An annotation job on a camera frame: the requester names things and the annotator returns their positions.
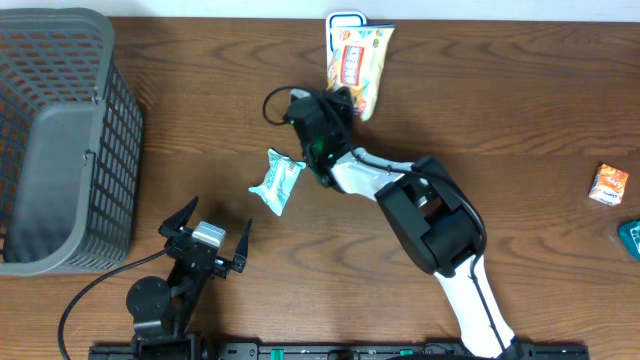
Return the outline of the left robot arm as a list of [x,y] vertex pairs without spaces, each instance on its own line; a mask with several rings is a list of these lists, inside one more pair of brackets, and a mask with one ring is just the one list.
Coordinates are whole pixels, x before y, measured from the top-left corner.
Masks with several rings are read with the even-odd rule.
[[148,276],[130,288],[126,306],[133,317],[135,359],[208,359],[207,341],[186,328],[205,285],[212,279],[226,278],[231,271],[241,273],[248,257],[251,226],[247,225],[228,260],[219,255],[226,231],[200,222],[187,224],[196,209],[197,198],[164,220],[159,234],[167,239],[164,250],[174,260],[167,278]]

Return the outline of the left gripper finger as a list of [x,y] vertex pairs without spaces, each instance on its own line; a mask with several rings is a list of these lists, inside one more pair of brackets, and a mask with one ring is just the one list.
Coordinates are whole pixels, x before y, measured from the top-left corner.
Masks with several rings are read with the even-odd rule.
[[240,238],[240,241],[234,251],[231,269],[237,273],[242,273],[244,271],[247,262],[251,226],[252,219],[249,219],[246,228]]
[[199,198],[195,196],[181,210],[164,220],[159,227],[159,234],[165,238],[178,238],[190,232],[185,229],[193,212],[195,211]]

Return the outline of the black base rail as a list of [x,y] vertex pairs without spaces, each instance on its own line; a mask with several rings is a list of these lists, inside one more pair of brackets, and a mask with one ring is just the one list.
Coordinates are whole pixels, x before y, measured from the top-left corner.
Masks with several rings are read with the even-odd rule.
[[202,359],[202,360],[383,360],[475,359],[460,340],[425,343],[260,343],[213,342],[189,338],[166,343],[99,343],[87,358],[98,359]]

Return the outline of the white barcode scanner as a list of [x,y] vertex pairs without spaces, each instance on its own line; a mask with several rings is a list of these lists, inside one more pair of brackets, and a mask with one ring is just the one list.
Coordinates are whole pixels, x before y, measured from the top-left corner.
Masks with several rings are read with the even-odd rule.
[[336,27],[343,26],[362,26],[366,25],[368,20],[366,16],[359,11],[336,11],[329,14],[325,19],[325,38],[327,53],[333,54],[333,40],[331,30]]

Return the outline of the cream snack bag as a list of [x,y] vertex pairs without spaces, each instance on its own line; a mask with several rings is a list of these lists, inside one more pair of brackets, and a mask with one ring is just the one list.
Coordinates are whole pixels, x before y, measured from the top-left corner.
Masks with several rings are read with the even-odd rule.
[[354,114],[363,122],[374,113],[393,24],[339,26],[331,30],[328,90],[349,90]]

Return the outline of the grey plastic mesh basket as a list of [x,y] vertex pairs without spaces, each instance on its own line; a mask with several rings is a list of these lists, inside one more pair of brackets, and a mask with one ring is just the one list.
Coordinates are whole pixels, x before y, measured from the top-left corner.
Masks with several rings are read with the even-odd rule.
[[104,272],[126,259],[143,116],[85,8],[1,14],[1,272]]

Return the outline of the teal snack packet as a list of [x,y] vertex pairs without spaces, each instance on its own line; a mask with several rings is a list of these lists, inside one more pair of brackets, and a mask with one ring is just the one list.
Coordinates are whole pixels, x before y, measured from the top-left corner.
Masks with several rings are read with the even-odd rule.
[[250,187],[248,191],[258,195],[274,214],[281,216],[301,172],[307,165],[273,148],[268,150],[267,156],[269,169],[263,182],[258,186]]

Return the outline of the blue mouthwash bottle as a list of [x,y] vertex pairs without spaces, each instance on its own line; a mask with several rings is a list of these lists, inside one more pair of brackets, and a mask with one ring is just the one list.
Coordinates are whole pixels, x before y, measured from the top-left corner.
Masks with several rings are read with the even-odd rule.
[[640,261],[639,247],[640,222],[633,220],[618,227],[618,235],[628,253],[636,260]]

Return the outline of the orange tissue pack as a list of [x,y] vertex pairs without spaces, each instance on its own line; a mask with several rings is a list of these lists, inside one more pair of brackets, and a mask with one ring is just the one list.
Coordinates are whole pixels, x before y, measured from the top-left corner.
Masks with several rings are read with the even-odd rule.
[[620,205],[628,178],[628,173],[608,164],[602,164],[596,170],[588,197],[609,206]]

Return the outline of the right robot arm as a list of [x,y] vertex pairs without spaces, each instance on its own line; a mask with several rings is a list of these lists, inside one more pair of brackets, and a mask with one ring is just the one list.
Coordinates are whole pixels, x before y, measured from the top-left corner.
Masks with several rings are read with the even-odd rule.
[[374,201],[410,260],[434,276],[473,355],[503,359],[515,333],[504,320],[486,273],[487,230],[478,211],[430,156],[397,162],[352,142],[345,90],[294,88],[285,114],[303,156],[326,188]]

